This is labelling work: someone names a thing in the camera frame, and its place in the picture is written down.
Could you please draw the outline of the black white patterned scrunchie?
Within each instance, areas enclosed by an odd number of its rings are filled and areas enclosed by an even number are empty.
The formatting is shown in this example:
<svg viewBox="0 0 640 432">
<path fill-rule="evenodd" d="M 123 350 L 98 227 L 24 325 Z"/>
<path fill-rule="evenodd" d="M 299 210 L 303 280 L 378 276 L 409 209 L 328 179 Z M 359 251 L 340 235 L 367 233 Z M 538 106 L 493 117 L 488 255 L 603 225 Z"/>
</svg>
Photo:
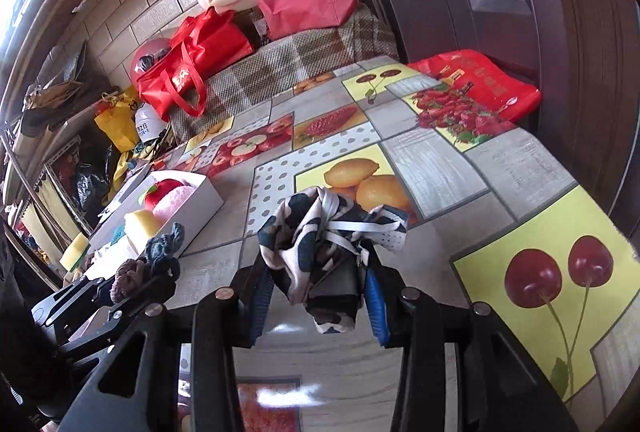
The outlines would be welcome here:
<svg viewBox="0 0 640 432">
<path fill-rule="evenodd" d="M 302 304 L 320 334 L 353 330 L 362 305 L 367 244 L 404 247 L 409 215 L 390 205 L 363 209 L 325 187 L 282 201 L 257 232 L 273 282 L 291 304 Z"/>
</svg>

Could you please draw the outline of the pink red helmet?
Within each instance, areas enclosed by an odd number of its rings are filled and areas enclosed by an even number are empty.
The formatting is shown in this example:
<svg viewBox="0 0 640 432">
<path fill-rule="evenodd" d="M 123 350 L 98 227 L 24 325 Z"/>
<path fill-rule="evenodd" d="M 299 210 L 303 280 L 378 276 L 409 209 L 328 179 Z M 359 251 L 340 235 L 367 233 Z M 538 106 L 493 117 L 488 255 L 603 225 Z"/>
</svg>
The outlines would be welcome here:
<svg viewBox="0 0 640 432">
<path fill-rule="evenodd" d="M 141 44 L 134 52 L 129 66 L 129 77 L 132 83 L 137 85 L 139 78 L 160 62 L 170 49 L 171 41 L 165 37 L 149 39 Z"/>
</svg>

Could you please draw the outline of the metal storage shelf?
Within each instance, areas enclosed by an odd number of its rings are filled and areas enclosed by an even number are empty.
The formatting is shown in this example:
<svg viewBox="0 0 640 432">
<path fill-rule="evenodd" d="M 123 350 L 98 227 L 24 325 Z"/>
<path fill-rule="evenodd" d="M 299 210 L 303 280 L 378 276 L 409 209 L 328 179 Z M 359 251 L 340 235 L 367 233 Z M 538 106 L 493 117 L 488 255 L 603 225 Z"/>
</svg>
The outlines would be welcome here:
<svg viewBox="0 0 640 432">
<path fill-rule="evenodd" d="M 67 246 L 90 232 L 74 195 L 54 178 L 53 163 L 79 146 L 99 102 L 116 91 L 82 41 L 48 81 L 29 86 L 21 113 L 1 122 L 6 223 L 35 255 L 30 267 L 50 286 L 62 284 Z"/>
</svg>

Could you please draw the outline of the white foam tray box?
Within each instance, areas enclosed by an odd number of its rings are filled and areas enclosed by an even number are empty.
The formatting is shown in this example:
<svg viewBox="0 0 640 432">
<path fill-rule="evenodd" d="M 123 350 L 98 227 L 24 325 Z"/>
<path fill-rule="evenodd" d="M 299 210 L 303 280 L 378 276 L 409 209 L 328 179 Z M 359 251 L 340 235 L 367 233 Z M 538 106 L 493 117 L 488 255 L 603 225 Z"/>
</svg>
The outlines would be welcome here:
<svg viewBox="0 0 640 432">
<path fill-rule="evenodd" d="M 89 241 L 92 262 L 89 279 L 109 278 L 128 259 L 138 259 L 148 241 L 183 226 L 180 257 L 194 237 L 220 210 L 224 201 L 203 174 L 177 170 L 155 171 L 125 197 L 99 225 Z"/>
</svg>

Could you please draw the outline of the red plush apple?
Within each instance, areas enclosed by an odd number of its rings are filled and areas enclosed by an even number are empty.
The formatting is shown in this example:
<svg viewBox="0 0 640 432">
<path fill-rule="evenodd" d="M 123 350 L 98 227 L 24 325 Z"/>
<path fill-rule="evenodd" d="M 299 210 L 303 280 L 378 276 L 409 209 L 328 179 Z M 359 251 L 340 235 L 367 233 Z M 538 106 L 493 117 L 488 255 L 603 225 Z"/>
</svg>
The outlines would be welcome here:
<svg viewBox="0 0 640 432">
<path fill-rule="evenodd" d="M 152 211 L 163 197 L 181 186 L 183 186 L 183 183 L 175 179 L 155 182 L 141 194 L 140 203 L 144 209 Z"/>
</svg>

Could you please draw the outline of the plaid covered bench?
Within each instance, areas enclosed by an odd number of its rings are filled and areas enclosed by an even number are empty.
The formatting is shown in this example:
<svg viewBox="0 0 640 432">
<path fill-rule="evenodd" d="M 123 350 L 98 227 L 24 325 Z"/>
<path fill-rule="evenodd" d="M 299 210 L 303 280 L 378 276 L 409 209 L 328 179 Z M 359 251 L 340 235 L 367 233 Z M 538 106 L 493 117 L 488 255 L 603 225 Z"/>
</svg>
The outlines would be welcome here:
<svg viewBox="0 0 640 432">
<path fill-rule="evenodd" d="M 272 41 L 205 79 L 204 114 L 192 117 L 172 107 L 171 130 L 182 143 L 299 82 L 381 55 L 399 58 L 394 34 L 366 6 L 360 6 L 341 26 Z"/>
</svg>

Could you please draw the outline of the mauve scrunchie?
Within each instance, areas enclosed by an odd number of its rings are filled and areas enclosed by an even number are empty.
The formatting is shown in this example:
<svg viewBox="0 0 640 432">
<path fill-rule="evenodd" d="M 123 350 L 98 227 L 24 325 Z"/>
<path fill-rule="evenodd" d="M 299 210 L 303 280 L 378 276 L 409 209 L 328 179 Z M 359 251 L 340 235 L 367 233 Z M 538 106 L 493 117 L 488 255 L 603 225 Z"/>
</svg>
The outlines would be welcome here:
<svg viewBox="0 0 640 432">
<path fill-rule="evenodd" d="M 149 267 L 148 263 L 140 259 L 128 259 L 120 264 L 110 290 L 111 300 L 119 303 L 138 291 L 148 278 Z"/>
</svg>

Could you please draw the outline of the dark blue scrunchie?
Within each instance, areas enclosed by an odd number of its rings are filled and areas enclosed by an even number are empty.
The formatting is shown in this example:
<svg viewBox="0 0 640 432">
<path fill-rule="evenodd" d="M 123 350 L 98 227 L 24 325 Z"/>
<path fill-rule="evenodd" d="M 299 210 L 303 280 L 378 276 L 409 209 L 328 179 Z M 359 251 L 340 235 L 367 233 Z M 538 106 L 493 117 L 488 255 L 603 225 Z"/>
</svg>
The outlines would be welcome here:
<svg viewBox="0 0 640 432">
<path fill-rule="evenodd" d="M 184 226 L 172 223 L 168 233 L 152 237 L 143 252 L 144 279 L 149 281 L 156 276 L 167 276 L 174 282 L 180 276 L 178 250 L 184 242 Z"/>
</svg>

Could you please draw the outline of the red plastic bag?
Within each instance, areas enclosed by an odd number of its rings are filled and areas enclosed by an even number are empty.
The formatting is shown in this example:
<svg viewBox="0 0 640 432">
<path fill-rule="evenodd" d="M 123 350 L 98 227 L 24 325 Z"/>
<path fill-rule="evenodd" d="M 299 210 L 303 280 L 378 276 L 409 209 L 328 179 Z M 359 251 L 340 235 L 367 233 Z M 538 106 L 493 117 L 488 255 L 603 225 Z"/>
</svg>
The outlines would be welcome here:
<svg viewBox="0 0 640 432">
<path fill-rule="evenodd" d="M 409 64 L 417 72 L 463 92 L 503 119 L 518 121 L 539 106 L 540 91 L 515 79 L 474 50 L 439 53 Z"/>
</svg>

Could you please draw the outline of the pale yellow sponge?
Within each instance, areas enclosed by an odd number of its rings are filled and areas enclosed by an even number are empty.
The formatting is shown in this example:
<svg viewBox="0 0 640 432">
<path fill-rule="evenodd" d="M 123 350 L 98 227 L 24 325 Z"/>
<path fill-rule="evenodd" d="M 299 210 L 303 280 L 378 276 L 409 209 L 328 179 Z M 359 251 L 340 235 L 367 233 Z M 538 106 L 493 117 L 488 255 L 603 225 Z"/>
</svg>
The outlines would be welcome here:
<svg viewBox="0 0 640 432">
<path fill-rule="evenodd" d="M 124 216 L 124 232 L 132 247 L 142 253 L 146 243 L 162 228 L 163 223 L 153 215 L 152 211 L 140 209 L 126 213 Z"/>
</svg>

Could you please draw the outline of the pink plush ball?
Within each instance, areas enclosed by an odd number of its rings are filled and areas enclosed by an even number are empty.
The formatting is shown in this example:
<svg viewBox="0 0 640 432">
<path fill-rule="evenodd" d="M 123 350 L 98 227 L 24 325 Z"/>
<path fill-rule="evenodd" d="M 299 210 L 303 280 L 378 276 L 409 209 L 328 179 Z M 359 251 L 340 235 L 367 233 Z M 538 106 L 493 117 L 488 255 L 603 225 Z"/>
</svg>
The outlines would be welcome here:
<svg viewBox="0 0 640 432">
<path fill-rule="evenodd" d="M 152 214 L 160 223 L 165 224 L 194 193 L 191 185 L 183 185 L 168 193 L 152 210 Z"/>
</svg>

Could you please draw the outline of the yellow shopping bag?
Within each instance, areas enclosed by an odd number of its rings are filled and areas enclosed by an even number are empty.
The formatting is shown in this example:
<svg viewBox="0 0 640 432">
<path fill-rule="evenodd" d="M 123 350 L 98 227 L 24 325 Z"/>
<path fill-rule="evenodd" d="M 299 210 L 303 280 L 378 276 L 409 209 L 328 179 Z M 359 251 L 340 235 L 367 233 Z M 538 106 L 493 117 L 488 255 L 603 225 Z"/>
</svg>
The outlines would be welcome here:
<svg viewBox="0 0 640 432">
<path fill-rule="evenodd" d="M 96 126 L 121 153 L 131 151 L 140 141 L 134 124 L 138 107 L 139 96 L 134 86 L 120 92 L 103 93 L 96 107 Z"/>
</svg>

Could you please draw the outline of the white helmet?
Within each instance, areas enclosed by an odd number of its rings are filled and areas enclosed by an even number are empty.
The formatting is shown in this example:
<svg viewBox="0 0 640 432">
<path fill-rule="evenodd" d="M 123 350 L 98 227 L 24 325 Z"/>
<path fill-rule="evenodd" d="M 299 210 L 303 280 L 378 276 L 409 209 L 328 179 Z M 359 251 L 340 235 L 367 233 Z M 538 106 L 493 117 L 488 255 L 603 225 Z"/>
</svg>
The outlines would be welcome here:
<svg viewBox="0 0 640 432">
<path fill-rule="evenodd" d="M 149 143 L 160 136 L 160 133 L 166 129 L 167 122 L 158 116 L 150 104 L 143 103 L 134 115 L 134 126 L 140 140 L 143 143 Z"/>
</svg>

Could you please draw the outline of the red tote bag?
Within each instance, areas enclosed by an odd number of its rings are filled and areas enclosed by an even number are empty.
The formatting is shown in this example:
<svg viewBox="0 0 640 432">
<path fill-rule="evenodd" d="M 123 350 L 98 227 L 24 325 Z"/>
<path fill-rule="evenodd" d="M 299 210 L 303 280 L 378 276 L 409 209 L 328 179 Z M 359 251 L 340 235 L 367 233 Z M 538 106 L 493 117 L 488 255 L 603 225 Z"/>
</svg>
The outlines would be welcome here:
<svg viewBox="0 0 640 432">
<path fill-rule="evenodd" d="M 207 101 L 205 80 L 253 52 L 232 11 L 219 14 L 210 8 L 189 16 L 169 40 L 168 52 L 138 78 L 139 96 L 164 122 L 174 107 L 201 117 Z"/>
</svg>

